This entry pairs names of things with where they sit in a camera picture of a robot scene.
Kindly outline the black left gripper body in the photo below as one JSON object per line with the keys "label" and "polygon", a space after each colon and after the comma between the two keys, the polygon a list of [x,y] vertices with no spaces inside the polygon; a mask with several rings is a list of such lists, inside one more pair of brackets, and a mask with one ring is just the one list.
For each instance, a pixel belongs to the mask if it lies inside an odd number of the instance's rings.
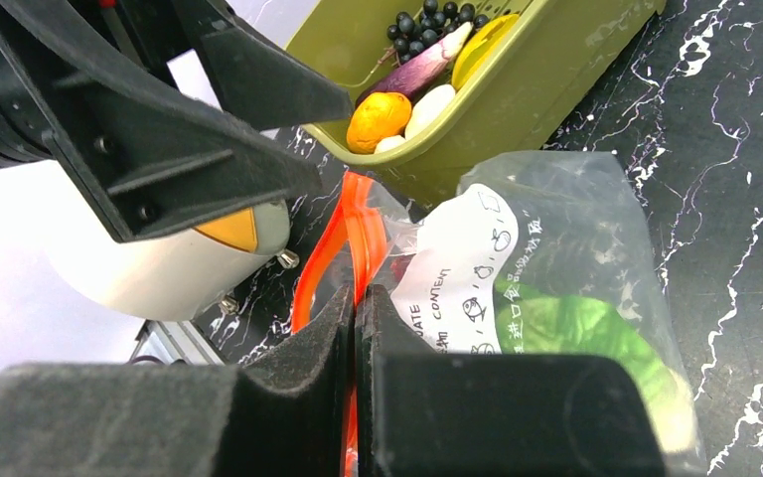
{"label": "black left gripper body", "polygon": [[[178,56],[178,17],[171,1],[71,1],[119,53],[175,87],[168,67]],[[0,51],[0,169],[49,160],[49,122]]]}

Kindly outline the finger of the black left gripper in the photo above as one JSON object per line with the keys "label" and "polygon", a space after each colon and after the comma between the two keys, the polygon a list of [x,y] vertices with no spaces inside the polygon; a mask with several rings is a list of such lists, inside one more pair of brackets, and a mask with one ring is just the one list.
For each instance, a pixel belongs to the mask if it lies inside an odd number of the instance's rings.
{"label": "finger of the black left gripper", "polygon": [[49,122],[43,145],[118,242],[314,191],[266,131],[153,77],[71,1],[0,1],[0,51]]}
{"label": "finger of the black left gripper", "polygon": [[348,118],[346,90],[238,17],[225,1],[174,1],[190,43],[170,62],[180,91],[257,131]]}

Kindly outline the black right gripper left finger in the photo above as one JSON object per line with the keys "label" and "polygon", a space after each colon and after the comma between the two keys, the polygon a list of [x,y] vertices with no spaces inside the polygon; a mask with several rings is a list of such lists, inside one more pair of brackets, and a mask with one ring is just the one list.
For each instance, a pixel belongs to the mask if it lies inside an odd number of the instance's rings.
{"label": "black right gripper left finger", "polygon": [[353,290],[241,365],[0,373],[0,476],[340,476]]}

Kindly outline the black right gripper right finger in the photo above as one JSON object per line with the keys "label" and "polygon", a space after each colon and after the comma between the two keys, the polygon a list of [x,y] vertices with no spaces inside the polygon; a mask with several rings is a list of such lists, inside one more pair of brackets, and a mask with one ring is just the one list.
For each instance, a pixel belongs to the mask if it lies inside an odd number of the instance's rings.
{"label": "black right gripper right finger", "polygon": [[361,476],[663,476],[638,389],[589,355],[442,354],[380,285],[356,315]]}

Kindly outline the yellow-orange tangerine toy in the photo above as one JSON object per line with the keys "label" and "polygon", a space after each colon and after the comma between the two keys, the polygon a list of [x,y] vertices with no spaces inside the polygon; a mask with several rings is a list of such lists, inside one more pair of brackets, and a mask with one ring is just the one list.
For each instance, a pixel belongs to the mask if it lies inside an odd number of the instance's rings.
{"label": "yellow-orange tangerine toy", "polygon": [[355,110],[346,133],[348,149],[374,153],[378,144],[399,135],[412,115],[412,103],[399,92],[373,92]]}

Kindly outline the green lettuce toy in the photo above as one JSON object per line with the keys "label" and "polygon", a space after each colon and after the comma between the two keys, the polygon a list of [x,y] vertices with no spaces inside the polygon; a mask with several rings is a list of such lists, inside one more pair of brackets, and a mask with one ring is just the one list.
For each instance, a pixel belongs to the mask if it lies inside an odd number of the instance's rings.
{"label": "green lettuce toy", "polygon": [[685,379],[613,305],[591,297],[549,295],[506,279],[494,284],[495,325],[504,354],[583,354],[619,363],[637,385],[662,450],[697,445]]}

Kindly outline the clear zip bag orange zipper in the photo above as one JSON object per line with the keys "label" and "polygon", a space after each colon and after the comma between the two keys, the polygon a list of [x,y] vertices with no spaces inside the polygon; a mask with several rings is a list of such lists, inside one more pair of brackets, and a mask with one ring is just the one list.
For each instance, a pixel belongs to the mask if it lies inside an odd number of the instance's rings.
{"label": "clear zip bag orange zipper", "polygon": [[[421,220],[378,181],[346,173],[295,289],[292,328],[311,321],[323,281],[349,283],[357,297],[378,284],[436,352],[521,355],[499,347],[499,279],[613,305],[685,379],[693,407],[642,208],[608,153],[500,154],[464,174],[455,195]],[[667,453],[654,431],[672,475],[703,473],[697,432],[695,447]]]}

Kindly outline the yellow starfruit toy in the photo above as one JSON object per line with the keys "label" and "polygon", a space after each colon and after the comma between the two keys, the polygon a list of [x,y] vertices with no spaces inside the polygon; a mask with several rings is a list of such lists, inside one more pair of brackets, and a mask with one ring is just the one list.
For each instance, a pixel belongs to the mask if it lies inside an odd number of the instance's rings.
{"label": "yellow starfruit toy", "polygon": [[519,13],[511,13],[490,20],[467,42],[452,70],[451,85],[456,90],[460,90],[487,60],[520,17]]}

